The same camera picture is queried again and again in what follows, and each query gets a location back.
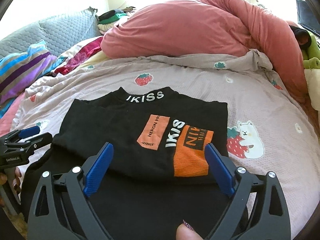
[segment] silver screw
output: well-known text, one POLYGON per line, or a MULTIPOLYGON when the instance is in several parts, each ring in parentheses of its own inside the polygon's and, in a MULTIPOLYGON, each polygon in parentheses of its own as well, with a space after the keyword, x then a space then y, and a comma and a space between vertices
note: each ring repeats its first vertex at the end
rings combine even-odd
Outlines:
POLYGON ((238 171, 239 173, 242 173, 242 174, 246 172, 246 170, 245 170, 244 167, 239 167, 239 168, 237 169, 237 171, 238 171))
POLYGON ((76 166, 76 167, 72 168, 72 172, 73 173, 78 173, 79 171, 81 171, 81 167, 79 167, 79 166, 76 166))
POLYGON ((50 175, 50 172, 45 171, 44 173, 42 173, 42 177, 46 178, 50 175))
POLYGON ((275 178, 275 177, 276 177, 276 174, 275 174, 273 171, 270 171, 270 172, 268 173, 268 175, 269 175, 269 177, 271 177, 271 178, 275 178))

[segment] orange striped patch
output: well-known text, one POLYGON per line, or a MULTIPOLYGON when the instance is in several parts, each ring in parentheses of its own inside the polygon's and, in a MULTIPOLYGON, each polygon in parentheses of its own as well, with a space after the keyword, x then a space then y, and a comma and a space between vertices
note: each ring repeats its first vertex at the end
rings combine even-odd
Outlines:
POLYGON ((209 166, 204 158, 204 147, 211 142, 213 131, 186 125, 177 141, 173 157, 175 177, 208 175, 209 166))

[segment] cartoon bear print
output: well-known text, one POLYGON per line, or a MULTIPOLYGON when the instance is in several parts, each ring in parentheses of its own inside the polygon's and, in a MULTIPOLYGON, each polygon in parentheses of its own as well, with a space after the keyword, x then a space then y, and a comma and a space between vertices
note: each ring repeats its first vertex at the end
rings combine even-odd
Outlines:
POLYGON ((258 159, 264 154, 264 146, 259 137, 259 134, 251 121, 241 123, 238 121, 240 136, 243 140, 239 141, 241 146, 247 146, 248 152, 244 155, 248 159, 258 159))

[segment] dark nail polish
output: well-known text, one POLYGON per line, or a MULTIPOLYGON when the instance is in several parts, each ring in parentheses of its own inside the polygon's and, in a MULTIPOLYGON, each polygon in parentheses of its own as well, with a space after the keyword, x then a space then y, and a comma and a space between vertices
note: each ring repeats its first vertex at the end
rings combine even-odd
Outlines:
POLYGON ((185 222, 185 220, 183 220, 183 223, 185 224, 185 226, 186 226, 187 228, 189 228, 189 229, 192 230, 192 231, 195 231, 191 225, 189 225, 187 222, 185 222))

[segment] folded t-shirt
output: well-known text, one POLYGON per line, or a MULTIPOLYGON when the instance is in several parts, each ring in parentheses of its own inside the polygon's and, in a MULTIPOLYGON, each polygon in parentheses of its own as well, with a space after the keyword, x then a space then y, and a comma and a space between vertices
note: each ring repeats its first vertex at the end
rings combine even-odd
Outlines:
POLYGON ((23 214, 27 219, 42 172, 68 172, 108 141, 114 157, 90 201, 110 235, 174 239, 184 219, 204 238, 229 202, 204 158, 210 142, 228 155, 227 120, 227 103, 190 98, 169 87, 145 95, 120 88, 93 101, 74 100, 51 149, 25 174, 23 214))

